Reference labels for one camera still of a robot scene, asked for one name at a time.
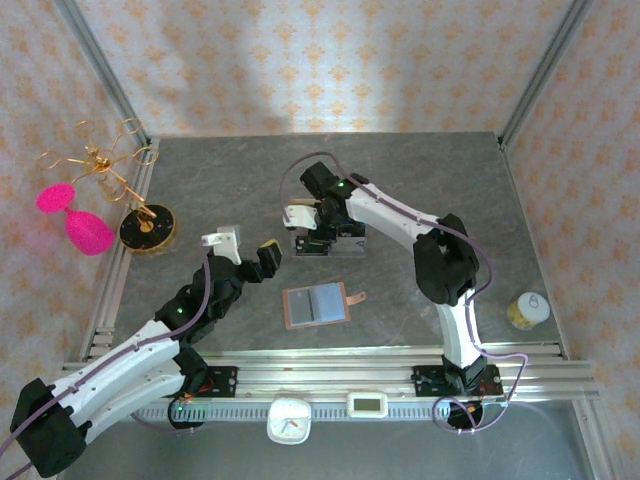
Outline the plain black card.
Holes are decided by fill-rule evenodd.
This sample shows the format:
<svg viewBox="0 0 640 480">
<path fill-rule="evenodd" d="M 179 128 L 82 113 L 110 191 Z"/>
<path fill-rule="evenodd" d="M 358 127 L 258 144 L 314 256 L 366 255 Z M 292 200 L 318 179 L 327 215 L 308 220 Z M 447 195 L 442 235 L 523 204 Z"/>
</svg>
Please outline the plain black card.
<svg viewBox="0 0 640 480">
<path fill-rule="evenodd" d="M 299 251 L 298 250 L 298 237 L 295 239 L 294 242 L 294 251 L 295 251 L 295 255 L 299 256 L 299 257 L 304 257 L 304 256 L 327 256 L 329 251 L 315 251 L 314 249 L 312 251 Z"/>
</svg>

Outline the brown leather card holder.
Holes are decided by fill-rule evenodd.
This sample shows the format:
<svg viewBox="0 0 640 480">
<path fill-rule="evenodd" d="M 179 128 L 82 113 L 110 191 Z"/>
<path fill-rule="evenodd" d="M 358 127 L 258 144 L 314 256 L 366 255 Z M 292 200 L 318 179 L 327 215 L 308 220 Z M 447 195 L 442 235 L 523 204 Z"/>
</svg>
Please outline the brown leather card holder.
<svg viewBox="0 0 640 480">
<path fill-rule="evenodd" d="M 348 296 L 343 282 L 285 289 L 282 292 L 287 330 L 348 322 L 350 308 L 367 299 L 362 291 Z"/>
</svg>

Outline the clear acrylic organizer box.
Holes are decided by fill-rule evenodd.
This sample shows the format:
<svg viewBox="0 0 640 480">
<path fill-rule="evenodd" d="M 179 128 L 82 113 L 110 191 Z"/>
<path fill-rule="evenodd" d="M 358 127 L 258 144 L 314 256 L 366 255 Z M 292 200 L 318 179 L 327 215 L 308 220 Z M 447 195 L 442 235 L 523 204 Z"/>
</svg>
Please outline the clear acrylic organizer box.
<svg viewBox="0 0 640 480">
<path fill-rule="evenodd" d="M 299 257 L 295 255 L 294 251 L 294 242 L 295 239 L 299 236 L 308 235 L 311 230 L 298 228 L 298 229 L 289 229 L 291 232 L 291 244 L 292 244 L 292 252 L 295 257 Z M 366 247 L 366 234 L 361 238 L 353 238 L 353 239 L 342 239 L 342 240 L 331 240 L 331 248 L 327 256 L 304 256 L 304 257 L 364 257 L 365 256 L 365 247 Z"/>
</svg>

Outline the white square clock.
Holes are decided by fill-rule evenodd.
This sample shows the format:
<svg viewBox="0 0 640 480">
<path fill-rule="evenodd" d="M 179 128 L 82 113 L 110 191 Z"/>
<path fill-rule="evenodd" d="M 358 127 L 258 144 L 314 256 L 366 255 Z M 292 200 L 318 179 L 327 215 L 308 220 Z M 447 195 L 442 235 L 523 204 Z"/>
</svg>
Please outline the white square clock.
<svg viewBox="0 0 640 480">
<path fill-rule="evenodd" d="M 293 397 L 276 398 L 267 417 L 267 436 L 279 445 L 304 443 L 311 432 L 312 407 L 307 401 Z"/>
</svg>

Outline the pink glitter goblet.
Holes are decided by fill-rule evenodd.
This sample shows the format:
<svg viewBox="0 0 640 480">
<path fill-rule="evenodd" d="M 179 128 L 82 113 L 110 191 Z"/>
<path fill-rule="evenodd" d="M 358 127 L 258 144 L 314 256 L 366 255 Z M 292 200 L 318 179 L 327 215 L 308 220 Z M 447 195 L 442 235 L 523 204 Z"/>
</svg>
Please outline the pink glitter goblet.
<svg viewBox="0 0 640 480">
<path fill-rule="evenodd" d="M 71 243 L 84 255 L 101 255 L 115 243 L 115 233 L 96 214 L 73 209 L 75 197 L 73 185 L 58 183 L 44 189 L 39 194 L 36 205 L 46 214 L 63 212 L 66 215 L 65 231 Z"/>
</svg>

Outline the white digital timer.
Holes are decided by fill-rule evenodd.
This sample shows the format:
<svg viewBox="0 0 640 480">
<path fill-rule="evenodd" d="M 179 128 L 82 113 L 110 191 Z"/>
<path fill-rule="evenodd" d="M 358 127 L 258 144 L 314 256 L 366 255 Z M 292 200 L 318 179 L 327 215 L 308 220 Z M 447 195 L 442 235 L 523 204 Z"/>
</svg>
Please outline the white digital timer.
<svg viewBox="0 0 640 480">
<path fill-rule="evenodd" d="M 350 418 L 381 419 L 389 412 L 388 396 L 381 392 L 350 392 L 346 406 Z"/>
</svg>

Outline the yellow can with white lid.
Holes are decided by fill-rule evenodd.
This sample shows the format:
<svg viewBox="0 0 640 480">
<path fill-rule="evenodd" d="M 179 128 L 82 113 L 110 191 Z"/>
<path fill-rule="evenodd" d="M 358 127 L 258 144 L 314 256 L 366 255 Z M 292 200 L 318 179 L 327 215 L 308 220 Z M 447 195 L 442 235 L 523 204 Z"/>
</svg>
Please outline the yellow can with white lid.
<svg viewBox="0 0 640 480">
<path fill-rule="evenodd" d="M 534 292 L 521 294 L 507 308 L 509 322 L 521 330 L 531 330 L 545 322 L 551 315 L 548 301 Z"/>
</svg>

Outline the aluminium side rail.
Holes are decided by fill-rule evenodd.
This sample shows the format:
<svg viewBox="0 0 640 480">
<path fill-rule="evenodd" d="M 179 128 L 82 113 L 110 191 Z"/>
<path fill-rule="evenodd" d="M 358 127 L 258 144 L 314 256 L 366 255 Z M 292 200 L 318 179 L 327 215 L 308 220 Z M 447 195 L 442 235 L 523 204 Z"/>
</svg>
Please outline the aluminium side rail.
<svg viewBox="0 0 640 480">
<path fill-rule="evenodd" d="M 109 252 L 107 270 L 98 289 L 96 304 L 80 349 L 82 360 L 97 358 L 114 343 L 115 323 L 132 257 L 119 240 L 119 225 L 129 212 L 129 203 L 127 197 L 116 225 L 116 242 Z"/>
</svg>

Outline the aluminium front rail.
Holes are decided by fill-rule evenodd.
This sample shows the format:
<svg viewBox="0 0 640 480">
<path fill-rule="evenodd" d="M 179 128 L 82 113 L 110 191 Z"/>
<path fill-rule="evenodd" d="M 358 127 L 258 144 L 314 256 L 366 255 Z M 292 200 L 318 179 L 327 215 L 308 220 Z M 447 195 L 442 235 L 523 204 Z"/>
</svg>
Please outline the aluminium front rail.
<svg viewBox="0 0 640 480">
<path fill-rule="evenodd" d="M 599 397 L 593 367 L 587 361 L 565 358 L 557 343 L 494 343 L 485 349 L 494 355 L 528 355 L 515 401 Z M 237 399 L 300 394 L 320 401 L 351 391 L 379 391 L 405 401 L 415 395 L 413 368 L 439 365 L 441 354 L 437 346 L 379 346 L 203 352 L 201 356 L 211 366 L 238 368 Z"/>
</svg>

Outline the aluminium frame post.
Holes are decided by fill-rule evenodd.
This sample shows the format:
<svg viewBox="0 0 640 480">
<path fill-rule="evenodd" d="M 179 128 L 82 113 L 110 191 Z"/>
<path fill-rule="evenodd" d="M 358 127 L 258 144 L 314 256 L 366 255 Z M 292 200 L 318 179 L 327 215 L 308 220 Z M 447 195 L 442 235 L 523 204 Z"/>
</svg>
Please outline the aluminium frame post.
<svg viewBox="0 0 640 480">
<path fill-rule="evenodd" d="M 53 0 L 122 119 L 137 117 L 76 0 Z"/>
<path fill-rule="evenodd" d="M 594 0 L 571 0 L 512 114 L 501 133 L 497 136 L 497 143 L 502 152 L 505 152 L 516 138 L 550 81 L 565 51 L 570 46 L 593 2 Z"/>
</svg>

